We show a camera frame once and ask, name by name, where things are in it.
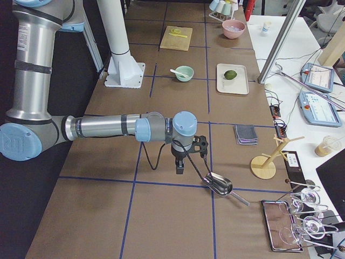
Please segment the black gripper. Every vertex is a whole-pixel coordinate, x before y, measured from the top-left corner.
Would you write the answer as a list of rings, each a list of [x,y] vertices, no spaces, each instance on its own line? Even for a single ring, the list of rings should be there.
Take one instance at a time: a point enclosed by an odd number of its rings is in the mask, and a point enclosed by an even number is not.
[[[192,143],[183,145],[179,141],[173,141],[171,144],[171,152],[175,157],[176,174],[184,173],[184,158],[187,157],[187,153],[191,148]]]

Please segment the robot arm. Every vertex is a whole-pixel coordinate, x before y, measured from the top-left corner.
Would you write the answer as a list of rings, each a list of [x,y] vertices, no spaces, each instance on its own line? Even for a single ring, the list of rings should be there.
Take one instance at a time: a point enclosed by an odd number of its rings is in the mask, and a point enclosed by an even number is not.
[[[13,106],[1,126],[1,154],[25,161],[65,141],[77,138],[134,136],[139,142],[171,144],[176,172],[195,152],[197,119],[182,111],[172,118],[157,112],[98,117],[52,116],[48,95],[57,31],[92,35],[82,1],[13,1],[19,21]]]

